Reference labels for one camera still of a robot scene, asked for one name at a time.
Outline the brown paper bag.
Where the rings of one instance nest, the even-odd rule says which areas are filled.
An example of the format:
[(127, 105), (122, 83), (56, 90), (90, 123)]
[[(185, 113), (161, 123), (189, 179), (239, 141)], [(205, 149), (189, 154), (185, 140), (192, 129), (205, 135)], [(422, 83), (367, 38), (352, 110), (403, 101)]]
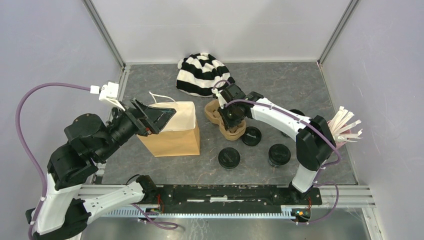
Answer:
[(154, 157), (194, 156), (200, 154), (200, 130), (192, 101), (175, 101), (165, 95), (149, 92), (152, 107), (176, 110), (159, 134), (138, 135), (138, 139)]

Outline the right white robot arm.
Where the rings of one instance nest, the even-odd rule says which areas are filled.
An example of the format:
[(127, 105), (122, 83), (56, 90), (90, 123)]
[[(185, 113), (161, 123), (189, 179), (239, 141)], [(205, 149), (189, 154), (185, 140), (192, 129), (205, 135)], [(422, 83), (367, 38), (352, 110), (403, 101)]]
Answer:
[(292, 188), (288, 196), (295, 204), (306, 201), (320, 169), (337, 151), (327, 121), (320, 115), (308, 117), (296, 114), (255, 91), (245, 94), (234, 83), (222, 90), (214, 87), (211, 92), (218, 100), (217, 111), (227, 130), (249, 118), (272, 126), (295, 141), (299, 167), (290, 183)]

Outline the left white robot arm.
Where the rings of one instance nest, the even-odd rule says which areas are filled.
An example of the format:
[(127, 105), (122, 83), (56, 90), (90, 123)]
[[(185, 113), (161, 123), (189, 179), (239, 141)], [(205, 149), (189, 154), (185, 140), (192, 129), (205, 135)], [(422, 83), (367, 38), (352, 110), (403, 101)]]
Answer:
[(88, 177), (97, 172), (132, 136), (158, 134), (176, 114), (174, 108), (147, 106), (137, 99), (131, 106), (113, 108), (112, 121), (103, 122), (92, 113), (77, 117), (64, 132), (67, 142), (50, 156), (47, 165), (46, 196), (33, 216), (30, 236), (34, 240), (67, 240), (99, 217), (124, 206), (158, 198), (158, 188), (148, 175), (113, 192), (79, 198)]

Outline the brown cardboard cup carrier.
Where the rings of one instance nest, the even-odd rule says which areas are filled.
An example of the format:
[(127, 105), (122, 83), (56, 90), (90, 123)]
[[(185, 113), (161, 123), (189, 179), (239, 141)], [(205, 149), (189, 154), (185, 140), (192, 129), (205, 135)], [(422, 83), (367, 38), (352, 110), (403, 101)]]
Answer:
[(231, 128), (230, 130), (225, 129), (224, 121), (221, 115), (218, 112), (220, 107), (219, 101), (214, 99), (207, 103), (204, 107), (204, 114), (206, 118), (215, 125), (218, 125), (219, 131), (222, 133), (224, 138), (228, 141), (236, 141), (245, 134), (247, 123), (245, 120), (242, 120), (240, 124), (236, 127)]

